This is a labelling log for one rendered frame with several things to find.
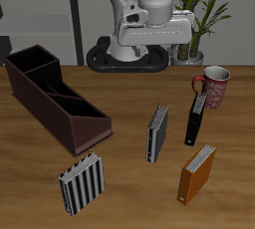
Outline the dark brown desk caddy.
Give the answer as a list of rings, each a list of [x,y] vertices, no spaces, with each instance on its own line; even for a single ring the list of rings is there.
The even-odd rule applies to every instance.
[[[77,158],[114,134],[112,120],[63,82],[60,61],[36,45],[4,58],[13,96]]]

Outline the red patterned mug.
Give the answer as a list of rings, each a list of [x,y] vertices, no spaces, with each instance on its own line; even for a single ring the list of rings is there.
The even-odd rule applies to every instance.
[[[229,79],[230,72],[225,68],[209,66],[204,69],[202,76],[193,78],[191,85],[193,91],[198,94],[195,83],[201,81],[202,91],[206,94],[205,106],[208,109],[217,109],[220,107]]]

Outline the white shelf unit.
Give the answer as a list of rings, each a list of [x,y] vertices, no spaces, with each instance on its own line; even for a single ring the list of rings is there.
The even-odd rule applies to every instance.
[[[37,44],[62,65],[78,66],[70,0],[0,0],[0,65]]]

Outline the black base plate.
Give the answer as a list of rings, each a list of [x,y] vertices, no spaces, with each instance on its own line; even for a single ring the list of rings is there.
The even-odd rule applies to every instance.
[[[103,36],[87,54],[87,65],[99,73],[156,73],[163,71],[169,62],[168,53],[159,45],[150,45],[148,53],[137,61],[122,62],[107,53],[111,37]]]

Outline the dark vertical post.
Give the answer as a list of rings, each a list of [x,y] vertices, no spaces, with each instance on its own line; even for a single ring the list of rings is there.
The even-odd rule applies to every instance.
[[[78,0],[70,0],[70,6],[71,6],[71,16],[72,16],[72,23],[73,23],[77,64],[79,66],[82,66],[84,64],[84,52],[83,52],[83,41],[82,41],[82,31],[81,31]]]

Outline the orange book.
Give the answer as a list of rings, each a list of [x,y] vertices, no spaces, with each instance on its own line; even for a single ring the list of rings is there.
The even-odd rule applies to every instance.
[[[216,147],[205,142],[182,165],[177,200],[186,206],[207,182]]]

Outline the green pot plant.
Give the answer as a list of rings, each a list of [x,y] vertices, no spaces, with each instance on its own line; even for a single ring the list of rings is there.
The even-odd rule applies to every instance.
[[[203,53],[198,50],[200,38],[205,35],[213,34],[211,27],[218,21],[229,19],[230,15],[225,15],[228,2],[222,4],[218,9],[213,10],[216,0],[178,0],[180,6],[176,6],[177,10],[189,10],[194,12],[195,7],[201,3],[204,15],[201,19],[194,18],[191,26],[192,38],[188,44],[177,44],[172,47],[170,63],[173,66],[201,66],[203,63]]]

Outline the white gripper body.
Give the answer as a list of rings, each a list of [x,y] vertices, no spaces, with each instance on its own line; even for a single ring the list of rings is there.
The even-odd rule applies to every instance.
[[[191,41],[191,25],[194,14],[188,10],[174,10],[171,19],[159,26],[150,27],[146,24],[148,13],[124,15],[120,22],[118,40],[122,46],[187,44]]]

